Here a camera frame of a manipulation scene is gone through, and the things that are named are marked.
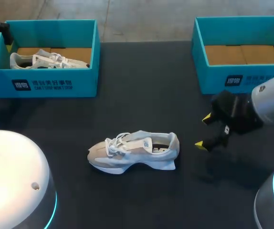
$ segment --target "concrete floor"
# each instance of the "concrete floor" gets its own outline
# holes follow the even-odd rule
[[[272,0],[0,0],[0,21],[96,19],[101,41],[190,40],[196,16],[274,15]]]

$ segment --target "blue box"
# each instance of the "blue box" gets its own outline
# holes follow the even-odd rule
[[[96,20],[7,21],[14,37],[9,53],[0,33],[0,98],[95,97],[100,62]],[[20,47],[92,48],[88,69],[10,69]],[[47,86],[45,82],[55,82]],[[24,83],[24,90],[14,87]]]
[[[274,64],[209,65],[205,45],[274,46],[274,16],[196,18],[191,49],[203,94],[250,93],[274,77]]]

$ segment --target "box logo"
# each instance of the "box logo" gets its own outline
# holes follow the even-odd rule
[[[31,87],[27,80],[12,80],[16,91],[30,91]]]
[[[239,86],[242,81],[243,75],[229,75],[225,81],[226,86]]]

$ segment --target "white sneaker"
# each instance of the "white sneaker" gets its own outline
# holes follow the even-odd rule
[[[49,53],[40,49],[32,56],[20,56],[12,53],[10,56],[11,69],[38,69],[38,68],[89,68],[83,61],[67,59],[57,53]]]
[[[162,134],[137,131],[122,133],[105,139],[89,149],[89,163],[111,174],[122,174],[135,163],[154,169],[174,170],[179,154],[179,140],[175,133]]]

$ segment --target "black tabletop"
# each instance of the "black tabletop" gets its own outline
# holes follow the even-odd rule
[[[46,155],[59,199],[52,228],[255,229],[254,197],[274,169],[274,127],[234,135],[209,154],[194,146],[217,131],[201,122],[209,112],[190,42],[102,43],[96,98],[0,99],[0,129]],[[137,130],[176,133],[177,169],[135,165],[109,175],[88,164],[92,145]]]

